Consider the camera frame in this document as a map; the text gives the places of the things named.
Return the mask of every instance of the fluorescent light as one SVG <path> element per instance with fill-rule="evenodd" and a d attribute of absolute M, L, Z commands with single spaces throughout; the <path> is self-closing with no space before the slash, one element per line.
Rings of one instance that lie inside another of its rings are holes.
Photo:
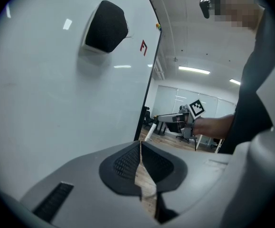
<path fill-rule="evenodd" d="M 230 82 L 235 83 L 237 85 L 241 85 L 241 82 L 234 80 L 234 79 L 230 79 Z"/>
<path fill-rule="evenodd" d="M 10 18 L 9 4 L 6 5 L 6 16 Z"/>
<path fill-rule="evenodd" d="M 63 25 L 63 29 L 69 29 L 72 24 L 72 20 L 66 19 L 65 24 Z"/>
<path fill-rule="evenodd" d="M 121 65 L 121 66 L 114 66 L 115 68 L 120 68 L 120 67 L 131 67 L 129 65 Z"/>
<path fill-rule="evenodd" d="M 198 73 L 202 73 L 202 74 L 210 74 L 210 71 L 200 70 L 200 69 L 191 68 L 191 67 L 179 66 L 179 69 L 180 70 L 187 70 L 187 71 L 198 72 Z"/>

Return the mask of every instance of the hand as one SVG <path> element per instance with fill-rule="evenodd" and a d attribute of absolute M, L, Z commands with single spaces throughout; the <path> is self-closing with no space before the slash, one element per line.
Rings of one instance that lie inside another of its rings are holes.
<path fill-rule="evenodd" d="M 207 137 L 225 139 L 234 115 L 227 115 L 221 118 L 203 118 L 199 117 L 195 120 L 193 125 L 193 134 L 202 134 Z"/>

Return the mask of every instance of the office chair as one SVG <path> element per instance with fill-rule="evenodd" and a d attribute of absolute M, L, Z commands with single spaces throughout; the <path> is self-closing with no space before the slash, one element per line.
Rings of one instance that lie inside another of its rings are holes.
<path fill-rule="evenodd" d="M 152 124 L 154 122 L 154 119 L 150 118 L 150 111 L 148 111 L 148 110 L 149 110 L 149 108 L 147 107 L 147 111 L 145 114 L 146 119 L 143 121 L 144 128 L 149 127 L 150 124 Z"/>
<path fill-rule="evenodd" d="M 215 144 L 210 145 L 210 148 L 211 148 L 211 149 L 212 149 L 212 148 L 217 148 L 219 139 L 213 139 L 213 142 L 214 142 L 216 145 L 215 145 Z"/>

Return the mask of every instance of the white panel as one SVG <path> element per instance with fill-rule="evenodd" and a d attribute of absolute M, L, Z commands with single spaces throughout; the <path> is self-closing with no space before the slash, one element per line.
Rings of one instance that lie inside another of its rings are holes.
<path fill-rule="evenodd" d="M 178 113 L 180 110 L 181 105 L 190 104 L 194 101 L 196 101 L 199 98 L 199 94 L 189 91 L 189 90 L 183 90 L 179 89 L 177 96 L 175 97 L 175 105 L 172 113 Z"/>
<path fill-rule="evenodd" d="M 0 189 L 16 199 L 67 161 L 134 139 L 158 21 L 149 0 L 108 0 L 132 38 L 110 54 L 81 50 L 101 1 L 12 0 L 1 14 Z"/>
<path fill-rule="evenodd" d="M 218 106 L 218 99 L 209 95 L 200 94 L 199 100 L 202 102 L 203 107 L 206 110 L 202 117 L 215 117 Z"/>
<path fill-rule="evenodd" d="M 216 88 L 212 84 L 206 85 L 201 84 L 200 82 L 206 82 L 205 79 L 201 81 L 200 78 L 197 78 L 197 80 L 194 80 L 194 77 L 188 76 L 188 74 L 178 74 L 179 76 L 182 76 L 182 80 L 174 79 L 173 77 L 167 78 L 166 80 L 157 81 L 158 85 L 167 86 L 167 87 L 173 87 L 178 89 L 185 89 L 193 92 L 199 92 L 204 95 L 211 95 L 213 97 L 219 97 L 223 100 L 236 103 L 238 99 L 238 85 L 233 84 L 228 81 L 229 85 L 236 86 L 236 91 L 231 92 L 228 90 L 224 90 L 221 88 Z"/>
<path fill-rule="evenodd" d="M 215 117 L 223 117 L 229 114 L 233 114 L 236 110 L 236 105 L 228 101 L 218 99 L 218 107 Z"/>
<path fill-rule="evenodd" d="M 171 114 L 175 102 L 176 91 L 176 88 L 158 86 L 152 114 Z"/>

